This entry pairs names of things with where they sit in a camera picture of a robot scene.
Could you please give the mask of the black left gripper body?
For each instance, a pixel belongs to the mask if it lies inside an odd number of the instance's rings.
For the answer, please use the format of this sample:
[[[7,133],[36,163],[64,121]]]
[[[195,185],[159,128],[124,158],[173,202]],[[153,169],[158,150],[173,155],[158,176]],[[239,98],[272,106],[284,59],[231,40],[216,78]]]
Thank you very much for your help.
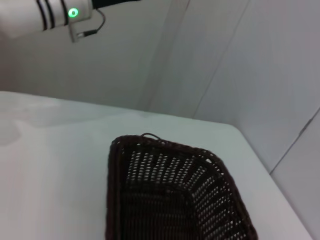
[[[93,9],[101,9],[122,3],[138,2],[140,0],[91,0]]]

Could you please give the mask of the dark brown wicker basket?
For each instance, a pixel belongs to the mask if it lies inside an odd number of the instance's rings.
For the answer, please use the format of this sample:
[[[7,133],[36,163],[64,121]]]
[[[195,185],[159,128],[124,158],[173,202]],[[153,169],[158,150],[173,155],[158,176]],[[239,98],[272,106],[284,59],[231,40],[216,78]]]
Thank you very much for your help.
[[[224,162],[151,133],[110,145],[105,240],[258,240]]]

